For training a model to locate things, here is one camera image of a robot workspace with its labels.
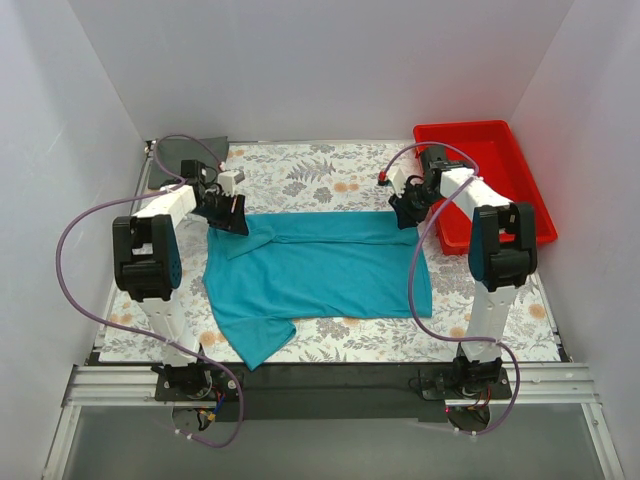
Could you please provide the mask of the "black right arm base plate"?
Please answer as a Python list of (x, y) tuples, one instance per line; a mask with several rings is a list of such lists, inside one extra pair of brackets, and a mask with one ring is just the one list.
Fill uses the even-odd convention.
[(468, 405), (485, 405), (491, 400), (510, 400), (513, 394), (513, 385), (504, 369), (494, 382), (480, 380), (463, 384), (453, 378), (449, 364), (429, 364), (419, 367), (407, 384), (425, 401), (461, 400)]

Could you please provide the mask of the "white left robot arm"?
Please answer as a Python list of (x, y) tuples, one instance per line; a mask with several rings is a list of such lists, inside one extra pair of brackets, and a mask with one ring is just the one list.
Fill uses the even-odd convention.
[(137, 213), (112, 224), (114, 273), (117, 287), (145, 313), (151, 332), (161, 338), (166, 385), (193, 400), (213, 389), (211, 370), (190, 352), (200, 342), (187, 326), (178, 298), (182, 263), (176, 228), (189, 214), (204, 218), (224, 233), (246, 236), (245, 197), (237, 192), (244, 180), (239, 170), (211, 173), (197, 160), (181, 162), (183, 185), (170, 184)]

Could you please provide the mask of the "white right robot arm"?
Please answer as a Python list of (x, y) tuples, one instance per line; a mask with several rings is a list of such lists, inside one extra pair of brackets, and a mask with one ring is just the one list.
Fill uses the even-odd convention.
[(464, 397), (488, 392), (501, 380), (502, 337), (517, 293), (537, 268), (535, 212), (527, 202), (497, 193), (468, 154), (449, 159), (451, 145), (419, 143), (422, 172), (408, 175), (394, 160), (378, 175), (401, 229), (432, 227), (454, 205), (471, 222), (468, 265), (475, 282), (471, 320), (444, 383)]

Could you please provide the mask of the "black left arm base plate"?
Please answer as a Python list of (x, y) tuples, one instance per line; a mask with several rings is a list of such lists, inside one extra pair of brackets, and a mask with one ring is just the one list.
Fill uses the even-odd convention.
[(214, 401), (223, 395), (238, 399), (237, 386), (243, 385), (245, 372), (233, 369), (237, 378), (209, 364), (189, 364), (184, 367), (155, 365), (150, 370), (157, 375), (154, 398), (157, 401)]

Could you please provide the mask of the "teal t shirt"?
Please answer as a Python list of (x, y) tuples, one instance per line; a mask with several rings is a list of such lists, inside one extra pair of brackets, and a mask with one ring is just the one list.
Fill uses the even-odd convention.
[(203, 284), (218, 328), (254, 370), (296, 334), (301, 318), (432, 315), (416, 229), (390, 211), (271, 213), (249, 235), (207, 233)]

